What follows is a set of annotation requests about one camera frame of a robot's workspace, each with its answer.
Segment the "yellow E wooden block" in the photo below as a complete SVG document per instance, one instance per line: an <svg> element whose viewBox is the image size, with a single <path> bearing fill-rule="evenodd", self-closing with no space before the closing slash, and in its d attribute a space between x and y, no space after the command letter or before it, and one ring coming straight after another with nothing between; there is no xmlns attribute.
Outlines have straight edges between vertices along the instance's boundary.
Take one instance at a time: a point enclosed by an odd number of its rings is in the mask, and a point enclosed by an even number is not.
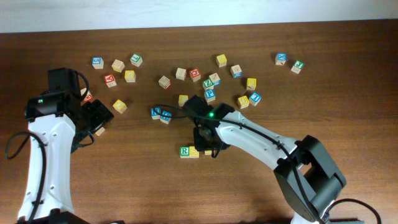
<svg viewBox="0 0 398 224"><path fill-rule="evenodd" d="M247 108L249 106L249 104L250 104L250 102L246 95L240 96L238 98L238 106L240 109Z"/></svg>

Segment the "green R wooden block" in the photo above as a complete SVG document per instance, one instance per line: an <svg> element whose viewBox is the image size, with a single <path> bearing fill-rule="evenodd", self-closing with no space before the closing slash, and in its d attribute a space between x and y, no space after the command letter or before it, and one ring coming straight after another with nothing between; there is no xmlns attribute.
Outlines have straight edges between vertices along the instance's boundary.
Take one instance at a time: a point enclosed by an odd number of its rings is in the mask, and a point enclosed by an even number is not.
<svg viewBox="0 0 398 224"><path fill-rule="evenodd" d="M180 158L189 158L190 157L190 148L188 146L182 146L179 150Z"/></svg>

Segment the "yellow S wooden block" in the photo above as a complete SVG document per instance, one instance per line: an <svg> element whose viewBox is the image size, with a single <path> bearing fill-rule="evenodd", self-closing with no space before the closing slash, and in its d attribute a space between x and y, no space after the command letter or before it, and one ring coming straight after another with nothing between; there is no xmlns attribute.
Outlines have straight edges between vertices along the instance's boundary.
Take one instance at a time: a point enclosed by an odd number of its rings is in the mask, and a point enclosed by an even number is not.
<svg viewBox="0 0 398 224"><path fill-rule="evenodd" d="M199 158L200 154L194 146L189 147L189 158Z"/></svg>

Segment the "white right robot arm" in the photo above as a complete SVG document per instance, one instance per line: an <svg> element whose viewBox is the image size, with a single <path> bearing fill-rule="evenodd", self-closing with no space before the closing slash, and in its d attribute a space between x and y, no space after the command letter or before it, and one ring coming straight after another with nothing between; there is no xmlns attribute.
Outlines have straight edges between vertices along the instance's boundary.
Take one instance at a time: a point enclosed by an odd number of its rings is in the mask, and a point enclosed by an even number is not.
<svg viewBox="0 0 398 224"><path fill-rule="evenodd" d="M182 111L195 124L197 151L211 151L217 157L230 146L242 149L273 170L297 221L326 223L326 210L345 187L346 179L317 138L296 140L276 134L227 104L212 107L196 95Z"/></svg>

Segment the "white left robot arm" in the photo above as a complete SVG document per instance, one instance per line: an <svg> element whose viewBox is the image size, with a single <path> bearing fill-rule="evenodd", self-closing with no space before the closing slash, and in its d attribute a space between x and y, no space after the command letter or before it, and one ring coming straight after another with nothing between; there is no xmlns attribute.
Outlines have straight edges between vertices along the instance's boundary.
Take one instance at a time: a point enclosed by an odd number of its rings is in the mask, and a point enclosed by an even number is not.
<svg viewBox="0 0 398 224"><path fill-rule="evenodd" d="M70 193L70 159L85 138L94 138L114 116L100 100L84 102L84 76L69 68L49 70L49 88L25 109L30 142L27 187L18 223L67 222L75 218Z"/></svg>

